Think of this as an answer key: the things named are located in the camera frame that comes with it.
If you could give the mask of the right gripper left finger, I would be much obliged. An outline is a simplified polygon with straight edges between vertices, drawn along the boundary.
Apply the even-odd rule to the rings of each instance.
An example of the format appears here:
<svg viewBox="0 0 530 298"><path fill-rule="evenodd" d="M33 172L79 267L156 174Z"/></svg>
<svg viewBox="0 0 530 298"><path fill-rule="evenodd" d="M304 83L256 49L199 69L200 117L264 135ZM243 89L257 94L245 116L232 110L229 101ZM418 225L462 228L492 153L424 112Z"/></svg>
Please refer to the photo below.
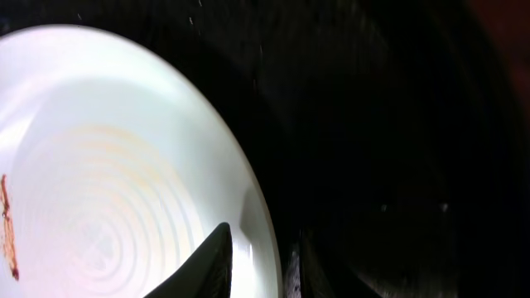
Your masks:
<svg viewBox="0 0 530 298"><path fill-rule="evenodd" d="M146 298L229 298L233 242L228 223L220 223L188 259Z"/></svg>

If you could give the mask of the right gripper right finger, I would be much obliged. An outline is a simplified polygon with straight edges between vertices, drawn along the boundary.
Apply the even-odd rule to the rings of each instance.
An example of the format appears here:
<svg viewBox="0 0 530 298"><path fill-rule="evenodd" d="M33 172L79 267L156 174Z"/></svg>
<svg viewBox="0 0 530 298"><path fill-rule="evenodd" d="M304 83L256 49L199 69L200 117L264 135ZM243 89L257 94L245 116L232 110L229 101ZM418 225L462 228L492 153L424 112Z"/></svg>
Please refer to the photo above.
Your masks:
<svg viewBox="0 0 530 298"><path fill-rule="evenodd" d="M340 258L316 241L310 231L301 231L301 296L306 298L380 298Z"/></svg>

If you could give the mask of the light blue plate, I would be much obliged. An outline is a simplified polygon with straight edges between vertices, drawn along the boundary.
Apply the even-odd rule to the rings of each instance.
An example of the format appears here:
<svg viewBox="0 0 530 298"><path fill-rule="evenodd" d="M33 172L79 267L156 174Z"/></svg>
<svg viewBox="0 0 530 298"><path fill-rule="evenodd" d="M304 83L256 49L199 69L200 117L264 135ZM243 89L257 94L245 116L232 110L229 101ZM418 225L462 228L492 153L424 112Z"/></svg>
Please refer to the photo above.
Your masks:
<svg viewBox="0 0 530 298"><path fill-rule="evenodd" d="M231 296L279 297L260 185L182 73L89 27L1 39L2 296L145 296L221 223Z"/></svg>

